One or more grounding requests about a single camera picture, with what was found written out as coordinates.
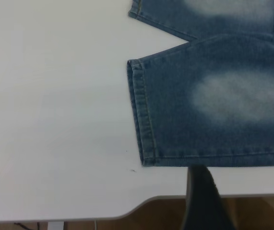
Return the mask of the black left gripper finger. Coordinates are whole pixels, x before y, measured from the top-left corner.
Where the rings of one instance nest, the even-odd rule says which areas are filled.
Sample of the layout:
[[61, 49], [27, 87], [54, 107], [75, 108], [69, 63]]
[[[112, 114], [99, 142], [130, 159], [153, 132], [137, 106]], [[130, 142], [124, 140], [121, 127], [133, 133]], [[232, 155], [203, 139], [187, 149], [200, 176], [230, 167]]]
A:
[[224, 208], [212, 175], [203, 165], [192, 165], [188, 168], [186, 212], [181, 229], [233, 229], [233, 223]]

